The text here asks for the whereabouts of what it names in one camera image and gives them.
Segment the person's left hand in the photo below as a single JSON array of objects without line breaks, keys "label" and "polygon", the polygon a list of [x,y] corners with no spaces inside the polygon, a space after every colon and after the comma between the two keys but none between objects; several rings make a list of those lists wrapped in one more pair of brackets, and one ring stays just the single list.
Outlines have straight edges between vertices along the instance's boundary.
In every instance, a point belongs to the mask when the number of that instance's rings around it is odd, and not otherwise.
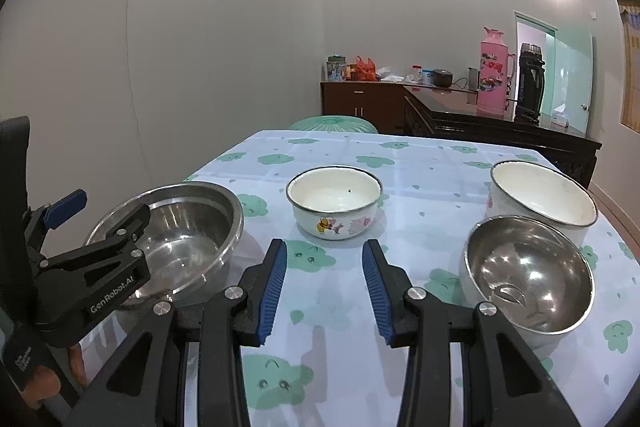
[{"label": "person's left hand", "polygon": [[[81,345],[76,343],[67,349],[68,363],[70,363],[70,373],[77,384],[85,388],[88,386],[85,361],[82,357]],[[26,384],[21,392],[21,397],[27,406],[32,410],[38,410],[42,401],[57,395],[61,391],[61,381],[58,376],[44,366],[38,366],[32,379]]]}]

